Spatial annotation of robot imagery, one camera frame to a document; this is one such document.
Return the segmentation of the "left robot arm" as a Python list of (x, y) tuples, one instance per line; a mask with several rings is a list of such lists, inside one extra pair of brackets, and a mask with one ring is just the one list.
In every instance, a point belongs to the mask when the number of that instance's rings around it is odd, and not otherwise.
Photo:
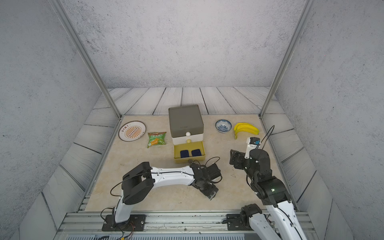
[(212, 200), (219, 189), (215, 184), (223, 179), (217, 164), (210, 166), (190, 164), (181, 168), (156, 168), (149, 162), (143, 162), (123, 176), (119, 183), (121, 194), (112, 213), (102, 218), (103, 232), (142, 231), (145, 215), (131, 215), (135, 205), (142, 202), (153, 189), (183, 185), (199, 190)]

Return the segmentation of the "round patterned plate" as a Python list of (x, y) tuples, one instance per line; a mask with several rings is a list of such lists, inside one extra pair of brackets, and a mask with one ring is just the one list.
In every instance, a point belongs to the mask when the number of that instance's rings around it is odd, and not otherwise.
[(146, 130), (146, 125), (143, 122), (131, 121), (120, 127), (118, 137), (124, 142), (133, 142), (140, 139)]

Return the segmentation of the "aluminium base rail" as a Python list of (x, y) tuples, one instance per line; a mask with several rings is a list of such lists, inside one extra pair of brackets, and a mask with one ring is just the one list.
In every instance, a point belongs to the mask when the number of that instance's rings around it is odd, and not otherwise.
[(131, 239), (258, 239), (258, 235), (243, 227), (235, 211), (202, 212), (134, 212), (132, 224), (107, 227), (108, 213), (81, 212), (67, 214), (56, 239), (108, 240)]

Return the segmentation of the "right frame post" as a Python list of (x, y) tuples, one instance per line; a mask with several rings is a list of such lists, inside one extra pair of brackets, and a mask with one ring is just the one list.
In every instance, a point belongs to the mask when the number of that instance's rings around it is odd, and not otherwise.
[(287, 50), (284, 54), (283, 60), (279, 66), (279, 69), (277, 71), (277, 74), (270, 86), (270, 90), (268, 92), (267, 98), (263, 104), (261, 113), (259, 114), (259, 118), (262, 119), (264, 115), (267, 113), (267, 110), (269, 108), (269, 105), (279, 87), (280, 82), (282, 81), (283, 75), (289, 65), (290, 59), (292, 58), (292, 55), (295, 51), (295, 47), (298, 44), (301, 35), (303, 34), (303, 31), (305, 29), (305, 26), (307, 24), (307, 21), (310, 17), (310, 14), (314, 8), (314, 4), (316, 3), (315, 0), (307, 0), (304, 9), (302, 11), (302, 14), (299, 18), (299, 21), (296, 25), (296, 28), (293, 32), (293, 35), (291, 37), (290, 43), (287, 47)]

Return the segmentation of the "three-tier drawer cabinet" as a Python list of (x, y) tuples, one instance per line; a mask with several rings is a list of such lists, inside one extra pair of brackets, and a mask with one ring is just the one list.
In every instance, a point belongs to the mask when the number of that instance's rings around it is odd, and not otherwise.
[[(169, 108), (169, 123), (177, 164), (202, 162), (206, 159), (204, 147), (204, 122), (198, 105)], [(192, 150), (200, 149), (202, 156), (193, 157)], [(188, 150), (189, 158), (180, 158), (180, 151)]]

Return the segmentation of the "frame post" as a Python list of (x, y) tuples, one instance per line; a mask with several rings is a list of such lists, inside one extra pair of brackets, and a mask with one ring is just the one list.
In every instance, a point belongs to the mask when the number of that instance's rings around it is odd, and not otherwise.
[(117, 116), (117, 118), (120, 120), (122, 118), (122, 113), (117, 108), (115, 101), (111, 97), (111, 94), (109, 93), (104, 81), (102, 80), (99, 72), (97, 71), (90, 55), (88, 54), (83, 42), (81, 41), (78, 33), (76, 32), (70, 18), (68, 17), (62, 3), (59, 0), (49, 0), (49, 3), (51, 7), (53, 8), (54, 12), (56, 13), (57, 17), (59, 18), (59, 21), (63, 25), (65, 31), (67, 32), (68, 36), (70, 37), (71, 41), (75, 45), (78, 53), (80, 54), (83, 62), (85, 63), (86, 67), (88, 68), (89, 72), (91, 73), (94, 81), (98, 85), (101, 93), (105, 97), (107, 103), (112, 108), (113, 112)]
[(295, 51), (295, 47), (298, 44), (301, 35), (303, 34), (303, 31), (305, 29), (305, 26), (307, 24), (307, 21), (310, 17), (310, 14), (314, 8), (314, 4), (316, 3), (315, 0), (307, 0), (304, 9), (302, 11), (302, 14), (299, 18), (299, 21), (296, 25), (296, 28), (293, 32), (293, 35), (291, 37), (290, 43), (287, 47), (287, 50), (284, 54), (283, 60), (279, 66), (279, 69), (277, 71), (277, 74), (270, 86), (270, 90), (268, 92), (267, 98), (263, 104), (261, 113), (259, 114), (259, 118), (262, 119), (264, 115), (267, 113), (267, 110), (269, 108), (269, 105), (279, 87), (280, 82), (282, 81), (283, 75), (289, 65), (290, 59), (292, 58), (292, 55)]

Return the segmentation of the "yellow banana bunch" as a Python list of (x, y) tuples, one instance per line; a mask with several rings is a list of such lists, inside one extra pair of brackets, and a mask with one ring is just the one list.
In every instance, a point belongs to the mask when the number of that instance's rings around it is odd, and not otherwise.
[(236, 140), (238, 138), (238, 133), (240, 132), (247, 132), (253, 135), (258, 135), (260, 133), (260, 130), (249, 123), (238, 123), (234, 127), (234, 132)]

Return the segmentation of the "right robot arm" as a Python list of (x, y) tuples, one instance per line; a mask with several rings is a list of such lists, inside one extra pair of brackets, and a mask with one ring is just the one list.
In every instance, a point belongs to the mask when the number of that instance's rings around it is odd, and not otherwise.
[(245, 171), (247, 178), (251, 180), (250, 188), (267, 208), (278, 232), (256, 204), (242, 207), (240, 223), (244, 228), (256, 232), (261, 240), (306, 239), (296, 216), (292, 198), (284, 183), (273, 176), (270, 156), (266, 151), (253, 149), (248, 153), (241, 153), (231, 150), (230, 165)]

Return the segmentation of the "navy brooch box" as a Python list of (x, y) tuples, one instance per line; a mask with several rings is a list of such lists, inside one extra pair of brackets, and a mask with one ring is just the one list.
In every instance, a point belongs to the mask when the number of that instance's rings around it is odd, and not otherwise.
[(203, 155), (200, 149), (192, 150), (191, 154), (193, 157), (199, 157)]
[(189, 158), (190, 154), (188, 150), (182, 150), (180, 151), (180, 158)]

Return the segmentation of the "green snack bag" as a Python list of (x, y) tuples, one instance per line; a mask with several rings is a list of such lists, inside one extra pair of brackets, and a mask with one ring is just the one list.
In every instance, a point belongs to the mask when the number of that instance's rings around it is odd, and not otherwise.
[(150, 132), (148, 133), (149, 142), (147, 144), (147, 148), (157, 146), (157, 145), (165, 145), (165, 137), (166, 132)]

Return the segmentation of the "blue white porcelain bowl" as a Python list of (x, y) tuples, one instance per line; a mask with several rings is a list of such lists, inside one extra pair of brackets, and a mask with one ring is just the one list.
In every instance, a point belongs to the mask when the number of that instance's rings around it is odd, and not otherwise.
[(215, 128), (220, 133), (228, 133), (232, 129), (232, 124), (228, 120), (221, 119), (216, 121)]

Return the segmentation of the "left frame post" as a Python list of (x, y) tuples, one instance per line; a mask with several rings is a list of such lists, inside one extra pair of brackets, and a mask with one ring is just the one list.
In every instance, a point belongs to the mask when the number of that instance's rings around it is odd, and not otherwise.
[(76, 32), (70, 18), (68, 17), (62, 3), (59, 0), (49, 0), (49, 3), (51, 7), (53, 8), (54, 12), (56, 13), (57, 17), (59, 18), (59, 21), (63, 25), (65, 31), (67, 32), (68, 36), (70, 37), (71, 41), (75, 45), (78, 53), (80, 54), (83, 62), (85, 63), (86, 67), (88, 68), (89, 72), (91, 73), (94, 81), (98, 85), (101, 93), (105, 97), (107, 103), (112, 108), (113, 112), (117, 116), (117, 118), (120, 120), (122, 118), (122, 113), (117, 108), (115, 101), (111, 97), (111, 94), (109, 93), (104, 81), (102, 80), (99, 72), (97, 71), (90, 55), (88, 54), (83, 42), (81, 41), (78, 33)]

